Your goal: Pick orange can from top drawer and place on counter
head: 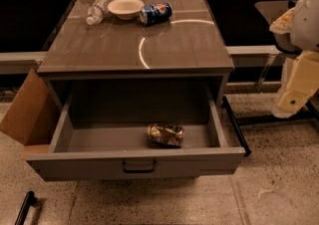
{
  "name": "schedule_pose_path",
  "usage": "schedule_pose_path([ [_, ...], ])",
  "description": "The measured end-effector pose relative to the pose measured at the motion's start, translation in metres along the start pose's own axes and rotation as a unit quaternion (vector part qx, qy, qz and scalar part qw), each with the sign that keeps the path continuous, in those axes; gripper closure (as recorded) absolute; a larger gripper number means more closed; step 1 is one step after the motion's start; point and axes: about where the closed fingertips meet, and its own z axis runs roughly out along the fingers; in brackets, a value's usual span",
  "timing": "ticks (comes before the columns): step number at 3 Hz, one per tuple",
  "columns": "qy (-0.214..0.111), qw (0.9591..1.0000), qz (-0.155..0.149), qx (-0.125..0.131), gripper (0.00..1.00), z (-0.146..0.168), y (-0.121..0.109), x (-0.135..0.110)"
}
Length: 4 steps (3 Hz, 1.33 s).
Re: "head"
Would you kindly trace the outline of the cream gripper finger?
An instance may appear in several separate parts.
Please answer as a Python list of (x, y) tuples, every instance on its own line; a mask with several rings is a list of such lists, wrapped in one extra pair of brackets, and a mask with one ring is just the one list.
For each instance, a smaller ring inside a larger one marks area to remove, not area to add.
[(296, 114), (301, 107), (300, 93), (300, 67), (299, 59), (287, 59), (284, 63), (281, 88), (277, 92), (274, 105), (271, 109), (272, 114), (284, 115)]
[(319, 90), (319, 53), (303, 51), (292, 70), (277, 107), (282, 113), (297, 113)]

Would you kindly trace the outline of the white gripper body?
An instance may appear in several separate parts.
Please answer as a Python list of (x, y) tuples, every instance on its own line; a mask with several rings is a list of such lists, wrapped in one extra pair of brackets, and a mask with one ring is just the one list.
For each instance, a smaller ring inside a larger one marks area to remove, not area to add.
[(300, 54), (301, 50), (292, 45), (290, 41), (290, 32), (292, 28), (292, 16), (294, 9), (291, 8), (272, 22), (269, 30), (273, 33), (276, 41), (276, 47), (285, 54)]

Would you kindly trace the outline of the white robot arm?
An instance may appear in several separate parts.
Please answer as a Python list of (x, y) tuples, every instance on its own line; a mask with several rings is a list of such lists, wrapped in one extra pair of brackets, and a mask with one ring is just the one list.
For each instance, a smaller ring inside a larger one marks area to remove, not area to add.
[(298, 0), (270, 25), (276, 34), (289, 34), (292, 45), (302, 50), (292, 62), (288, 78), (282, 77), (282, 87), (272, 114), (288, 118), (298, 113), (319, 90), (319, 0)]

